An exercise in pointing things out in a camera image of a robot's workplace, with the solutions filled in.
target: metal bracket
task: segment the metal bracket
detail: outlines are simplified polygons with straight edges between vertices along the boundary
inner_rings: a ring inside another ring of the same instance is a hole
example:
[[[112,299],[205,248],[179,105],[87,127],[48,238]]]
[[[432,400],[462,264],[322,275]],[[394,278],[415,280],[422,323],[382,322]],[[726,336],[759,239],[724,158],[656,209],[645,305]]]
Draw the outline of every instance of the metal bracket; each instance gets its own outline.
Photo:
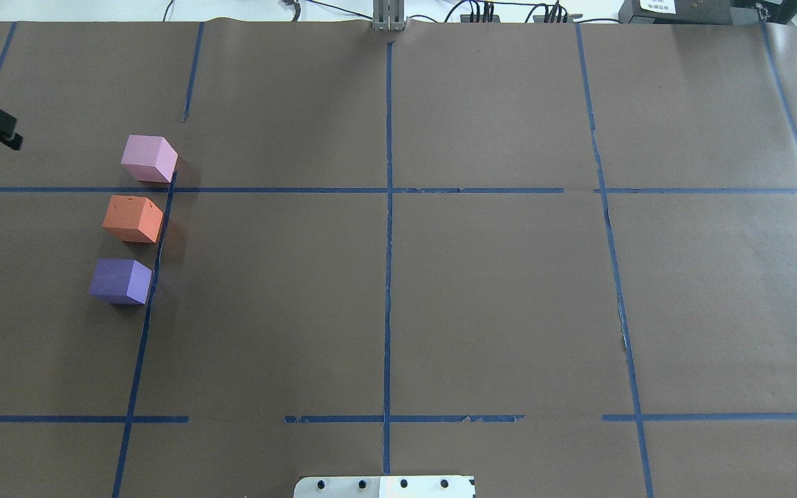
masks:
[[[294,498],[475,498],[472,476],[303,478]]]
[[[374,31],[404,31],[405,0],[374,0]]]

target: white metal plate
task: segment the white metal plate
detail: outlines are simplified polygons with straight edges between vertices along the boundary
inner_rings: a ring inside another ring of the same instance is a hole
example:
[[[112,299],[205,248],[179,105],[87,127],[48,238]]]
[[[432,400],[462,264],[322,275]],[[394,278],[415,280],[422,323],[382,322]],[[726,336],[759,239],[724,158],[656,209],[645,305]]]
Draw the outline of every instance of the white metal plate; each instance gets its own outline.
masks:
[[[360,482],[363,481],[364,488],[361,488]],[[300,479],[300,482],[294,486],[294,498],[375,497],[474,498],[475,478],[472,476],[318,477]]]

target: block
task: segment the block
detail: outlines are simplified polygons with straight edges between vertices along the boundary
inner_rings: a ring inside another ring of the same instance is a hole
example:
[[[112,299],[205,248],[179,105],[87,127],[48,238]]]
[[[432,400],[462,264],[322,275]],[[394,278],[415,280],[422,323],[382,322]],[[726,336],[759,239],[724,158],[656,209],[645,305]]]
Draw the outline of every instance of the block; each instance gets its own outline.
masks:
[[[152,271],[133,259],[98,259],[91,294],[111,304],[146,304]]]
[[[111,196],[104,229],[122,242],[155,243],[163,217],[145,196]]]
[[[121,164],[138,182],[170,183],[177,152],[161,136],[130,135]]]

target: pink cube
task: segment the pink cube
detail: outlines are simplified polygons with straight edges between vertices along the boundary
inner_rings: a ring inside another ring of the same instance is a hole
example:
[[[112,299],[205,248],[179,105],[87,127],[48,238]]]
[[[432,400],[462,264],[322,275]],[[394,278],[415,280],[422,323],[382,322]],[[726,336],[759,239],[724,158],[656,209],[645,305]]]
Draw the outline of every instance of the pink cube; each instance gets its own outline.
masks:
[[[171,183],[177,152],[161,136],[130,135],[121,163],[138,182]]]

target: black box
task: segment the black box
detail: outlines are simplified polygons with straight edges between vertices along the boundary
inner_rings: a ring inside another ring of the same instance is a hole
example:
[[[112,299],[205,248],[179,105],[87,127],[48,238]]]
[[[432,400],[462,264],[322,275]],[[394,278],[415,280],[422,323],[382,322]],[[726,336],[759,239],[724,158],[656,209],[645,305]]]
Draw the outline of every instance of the black box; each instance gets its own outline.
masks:
[[[624,0],[619,19],[633,24],[733,24],[731,0]]]

